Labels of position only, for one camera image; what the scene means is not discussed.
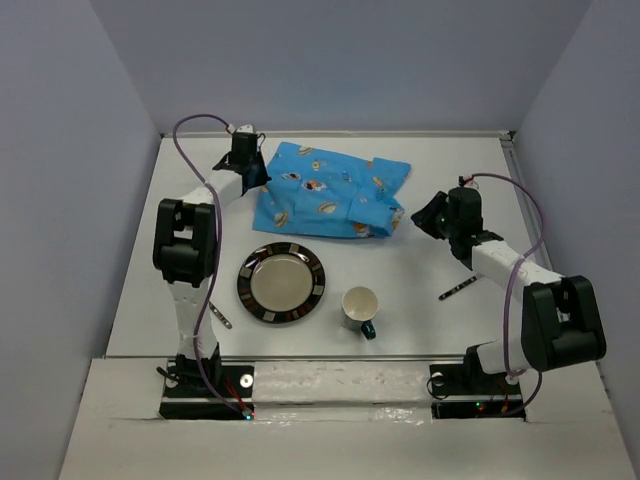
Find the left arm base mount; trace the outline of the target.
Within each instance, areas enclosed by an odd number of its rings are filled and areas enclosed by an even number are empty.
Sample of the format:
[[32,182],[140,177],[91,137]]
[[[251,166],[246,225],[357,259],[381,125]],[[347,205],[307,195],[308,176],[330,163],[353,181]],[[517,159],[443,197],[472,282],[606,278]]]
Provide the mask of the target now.
[[255,365],[231,363],[222,366],[216,397],[200,378],[178,376],[170,360],[156,372],[163,379],[158,415],[165,420],[252,421],[255,418],[253,387]]

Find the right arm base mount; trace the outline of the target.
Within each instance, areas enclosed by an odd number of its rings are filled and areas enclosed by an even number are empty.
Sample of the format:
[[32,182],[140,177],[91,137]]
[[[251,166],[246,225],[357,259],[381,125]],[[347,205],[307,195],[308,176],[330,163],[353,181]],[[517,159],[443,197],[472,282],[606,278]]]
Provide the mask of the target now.
[[426,390],[435,420],[526,417],[520,385],[509,384],[505,374],[486,374],[463,363],[435,363],[429,366]]

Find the teal mug cream inside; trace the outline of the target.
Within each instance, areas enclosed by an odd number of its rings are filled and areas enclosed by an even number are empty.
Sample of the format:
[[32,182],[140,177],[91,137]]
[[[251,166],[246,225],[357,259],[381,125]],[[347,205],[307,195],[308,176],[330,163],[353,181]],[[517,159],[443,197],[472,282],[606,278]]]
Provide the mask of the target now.
[[376,338],[373,319],[378,313],[379,302],[371,289],[364,286],[349,289],[342,297],[341,309],[344,328],[361,333],[368,341]]

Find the silver fork black handle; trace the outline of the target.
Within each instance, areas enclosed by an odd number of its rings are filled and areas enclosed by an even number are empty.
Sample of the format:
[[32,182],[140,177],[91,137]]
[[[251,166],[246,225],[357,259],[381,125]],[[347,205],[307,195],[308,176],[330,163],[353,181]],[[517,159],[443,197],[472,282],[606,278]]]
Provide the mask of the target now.
[[439,297],[438,300],[439,301],[444,301],[448,298],[450,298],[451,296],[453,296],[454,294],[458,293],[459,291],[469,287],[470,285],[472,285],[473,283],[475,283],[478,280],[478,277],[476,275],[466,279],[465,281],[455,285],[454,287],[452,287],[451,289],[445,291],[444,293],[442,293]]

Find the black rimmed cream plate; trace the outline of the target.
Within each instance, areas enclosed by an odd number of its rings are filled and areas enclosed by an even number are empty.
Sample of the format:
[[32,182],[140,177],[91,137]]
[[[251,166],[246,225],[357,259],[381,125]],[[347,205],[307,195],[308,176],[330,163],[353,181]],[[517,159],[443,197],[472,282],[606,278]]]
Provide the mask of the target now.
[[308,248],[275,242],[254,250],[236,281],[238,298],[255,319],[273,325],[301,320],[320,303],[326,272]]

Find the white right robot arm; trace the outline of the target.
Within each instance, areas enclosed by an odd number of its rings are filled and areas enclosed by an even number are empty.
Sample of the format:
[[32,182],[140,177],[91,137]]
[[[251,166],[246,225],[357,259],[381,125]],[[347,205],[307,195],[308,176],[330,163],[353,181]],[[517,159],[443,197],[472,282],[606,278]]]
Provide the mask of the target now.
[[502,338],[465,352],[460,379],[468,390],[486,390],[497,374],[544,373],[606,355],[592,283],[538,265],[485,229],[478,191],[439,192],[411,220],[430,237],[447,241],[454,258],[505,292]]

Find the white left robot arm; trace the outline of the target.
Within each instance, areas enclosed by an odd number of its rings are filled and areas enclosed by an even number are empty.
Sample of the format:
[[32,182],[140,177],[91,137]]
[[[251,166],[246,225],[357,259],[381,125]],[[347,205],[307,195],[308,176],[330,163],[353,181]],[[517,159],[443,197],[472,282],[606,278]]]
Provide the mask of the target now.
[[179,347],[177,376],[201,395],[221,383],[219,341],[206,318],[221,256],[222,209],[268,183],[261,141],[250,124],[231,133],[231,149],[202,184],[158,205],[152,261],[173,297]]

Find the blue space print cloth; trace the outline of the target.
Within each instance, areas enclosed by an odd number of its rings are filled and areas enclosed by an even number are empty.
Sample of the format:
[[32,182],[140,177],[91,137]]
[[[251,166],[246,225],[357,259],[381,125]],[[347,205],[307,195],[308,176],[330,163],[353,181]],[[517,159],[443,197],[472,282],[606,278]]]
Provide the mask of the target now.
[[256,231],[327,238],[391,236],[404,216],[395,195],[408,163],[282,142],[258,194]]

